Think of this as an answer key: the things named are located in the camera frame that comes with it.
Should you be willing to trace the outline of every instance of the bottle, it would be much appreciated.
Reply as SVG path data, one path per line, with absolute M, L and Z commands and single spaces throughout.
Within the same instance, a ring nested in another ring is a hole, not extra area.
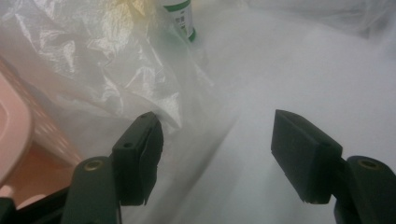
M 191 0 L 160 0 L 160 2 L 171 13 L 189 40 L 193 41 L 195 29 L 192 25 Z

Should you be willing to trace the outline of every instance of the crumpled plastic wrap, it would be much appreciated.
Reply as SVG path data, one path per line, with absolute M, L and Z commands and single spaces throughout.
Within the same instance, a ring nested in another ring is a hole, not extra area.
M 127 119 L 154 111 L 167 133 L 205 119 L 196 110 L 210 82 L 155 1 L 6 0 L 0 19 L 0 54 L 57 105 Z
M 281 10 L 359 35 L 377 33 L 395 15 L 393 0 L 243 0 L 252 8 Z

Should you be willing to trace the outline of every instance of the green and white bottle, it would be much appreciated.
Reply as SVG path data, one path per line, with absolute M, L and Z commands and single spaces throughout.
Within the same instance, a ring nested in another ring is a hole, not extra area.
M 195 29 L 192 24 L 191 0 L 160 0 L 160 2 L 192 41 L 195 38 Z

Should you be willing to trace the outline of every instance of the white label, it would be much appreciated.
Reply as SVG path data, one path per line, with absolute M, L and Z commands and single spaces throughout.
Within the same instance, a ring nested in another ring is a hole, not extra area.
M 194 27 L 192 25 L 191 4 L 179 11 L 173 11 L 170 13 L 187 37 L 190 37 L 194 32 Z

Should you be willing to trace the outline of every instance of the plastic bag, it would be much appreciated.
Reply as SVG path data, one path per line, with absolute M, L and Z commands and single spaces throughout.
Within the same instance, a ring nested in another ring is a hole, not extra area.
M 359 35 L 383 30 L 396 11 L 393 0 L 244 0 L 253 8 L 282 10 Z
M 2 1 L 0 18 L 0 53 L 57 105 L 127 119 L 154 111 L 167 133 L 203 119 L 188 110 L 210 98 L 210 82 L 153 1 Z

